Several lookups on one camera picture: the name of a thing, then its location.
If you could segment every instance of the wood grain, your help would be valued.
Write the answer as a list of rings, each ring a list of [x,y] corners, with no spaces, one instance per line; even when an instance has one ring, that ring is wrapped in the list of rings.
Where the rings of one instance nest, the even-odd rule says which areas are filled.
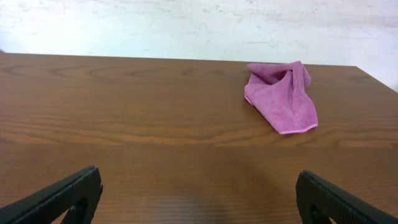
[[[243,98],[247,62],[0,55],[0,139],[27,144],[398,147],[398,94],[307,65],[319,127],[281,136]]]
[[[104,192],[93,223],[300,223],[308,169],[398,216],[395,149],[2,144],[0,206],[87,164]]]

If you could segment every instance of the cloth fold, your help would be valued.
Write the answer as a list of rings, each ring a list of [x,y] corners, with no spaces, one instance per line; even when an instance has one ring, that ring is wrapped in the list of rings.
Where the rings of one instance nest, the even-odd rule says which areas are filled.
[[[318,126],[318,116],[305,87],[311,77],[301,62],[283,65],[251,63],[244,97],[279,134],[304,133]]]

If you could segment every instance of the pink cloth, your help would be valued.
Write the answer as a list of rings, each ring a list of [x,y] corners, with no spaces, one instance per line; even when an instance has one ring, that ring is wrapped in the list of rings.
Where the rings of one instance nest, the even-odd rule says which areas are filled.
[[[304,87],[311,77],[301,62],[283,65],[252,63],[244,97],[279,134],[304,133],[318,126],[318,116]]]

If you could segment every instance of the black plastic part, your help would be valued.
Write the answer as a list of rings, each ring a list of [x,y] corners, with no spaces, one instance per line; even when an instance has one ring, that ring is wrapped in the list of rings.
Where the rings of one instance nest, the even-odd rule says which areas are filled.
[[[98,168],[87,167],[20,201],[0,208],[0,224],[52,223],[68,209],[62,223],[91,223],[102,189]]]
[[[398,219],[310,171],[303,171],[296,184],[297,206],[303,224],[397,223]]]

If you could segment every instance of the wall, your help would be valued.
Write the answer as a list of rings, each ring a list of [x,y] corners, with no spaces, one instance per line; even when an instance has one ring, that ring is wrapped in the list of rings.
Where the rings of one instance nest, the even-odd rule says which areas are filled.
[[[396,0],[1,0],[0,49],[356,65],[398,90]]]

